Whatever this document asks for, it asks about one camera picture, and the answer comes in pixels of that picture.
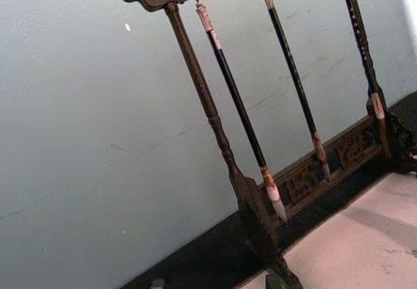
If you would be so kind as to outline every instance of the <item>wooden brush stand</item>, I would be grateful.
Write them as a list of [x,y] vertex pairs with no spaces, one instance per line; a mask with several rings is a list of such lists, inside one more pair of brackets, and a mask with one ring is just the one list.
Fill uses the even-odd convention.
[[[235,162],[216,105],[181,20],[179,3],[187,0],[125,1],[138,1],[149,12],[165,10],[201,105],[229,169],[229,179],[237,196],[239,212],[247,227],[250,247],[264,262],[265,269],[272,269],[288,288],[302,288],[300,281],[291,273],[283,259],[282,240],[276,230],[283,223],[273,212],[263,185],[258,186],[253,179],[245,177]],[[329,184],[324,180],[323,170],[315,152],[305,155],[274,176],[289,218],[303,210],[330,188],[337,186],[353,171],[383,154],[384,150],[370,101],[367,103],[367,111],[366,117],[324,144],[332,173],[332,181]],[[414,136],[397,117],[388,111],[386,117],[390,150],[393,154],[387,160],[390,163],[417,170],[417,160],[412,156],[417,154]]]

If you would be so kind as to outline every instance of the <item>light blue wall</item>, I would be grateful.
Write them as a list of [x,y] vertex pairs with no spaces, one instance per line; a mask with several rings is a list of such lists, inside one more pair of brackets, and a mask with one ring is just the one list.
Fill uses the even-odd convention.
[[[312,150],[263,0],[204,0],[274,172]],[[417,90],[401,0],[360,0],[388,103]],[[322,139],[365,115],[344,0],[276,0]],[[181,6],[244,173],[249,143]],[[125,29],[128,23],[131,32]],[[163,12],[0,0],[0,287],[114,289],[237,209]]]

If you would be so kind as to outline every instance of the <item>carved wooden crossbar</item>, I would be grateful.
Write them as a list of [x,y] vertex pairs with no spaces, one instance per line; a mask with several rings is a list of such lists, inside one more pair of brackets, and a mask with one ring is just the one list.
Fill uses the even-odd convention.
[[[229,179],[235,190],[242,220],[248,228],[251,247],[260,256],[265,268],[272,268],[289,288],[302,288],[298,278],[291,273],[281,255],[282,240],[276,229],[283,223],[272,211],[272,207],[263,185],[257,185],[251,178],[245,177],[237,167],[229,140],[223,130],[216,105],[193,50],[179,13],[179,3],[187,0],[125,0],[137,1],[149,12],[164,9],[180,49],[186,61],[195,89],[201,101],[217,144],[229,169]],[[404,124],[386,111],[388,120],[388,138],[393,154],[390,159],[411,169],[417,169],[417,162],[410,154],[417,154],[417,143],[413,134]],[[324,181],[321,164],[311,152],[274,176],[280,187],[282,198],[289,217],[294,216],[309,204],[338,185],[344,178],[361,166],[384,153],[381,137],[376,125],[376,117],[367,103],[367,116],[353,124],[324,144],[332,173],[332,181]]]

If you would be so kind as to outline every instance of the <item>white floor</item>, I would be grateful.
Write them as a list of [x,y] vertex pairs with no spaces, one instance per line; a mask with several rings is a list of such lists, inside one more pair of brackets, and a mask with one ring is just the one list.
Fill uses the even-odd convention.
[[285,259],[304,289],[417,289],[417,178],[388,175]]

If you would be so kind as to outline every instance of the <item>brush rack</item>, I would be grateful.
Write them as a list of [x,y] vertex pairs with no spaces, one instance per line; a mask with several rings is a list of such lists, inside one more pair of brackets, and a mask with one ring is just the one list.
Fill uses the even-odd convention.
[[[129,3],[137,1],[149,12],[165,10],[229,170],[229,179],[237,196],[242,221],[247,228],[250,247],[259,255],[265,269],[272,269],[288,288],[302,288],[298,277],[291,272],[283,258],[283,240],[277,232],[277,228],[283,223],[275,215],[263,184],[257,185],[255,180],[245,177],[237,167],[216,104],[181,20],[179,4],[187,0],[124,1]],[[380,95],[385,104],[382,89]],[[307,208],[329,189],[338,186],[352,172],[376,157],[384,155],[377,119],[370,100],[366,103],[366,108],[366,117],[324,144],[332,173],[332,181],[329,184],[324,180],[321,164],[314,151],[274,175],[289,219]],[[412,132],[389,111],[386,112],[386,119],[388,140],[393,154],[390,159],[387,158],[387,161],[410,170],[417,170],[417,160],[410,155],[417,154],[417,143]]]

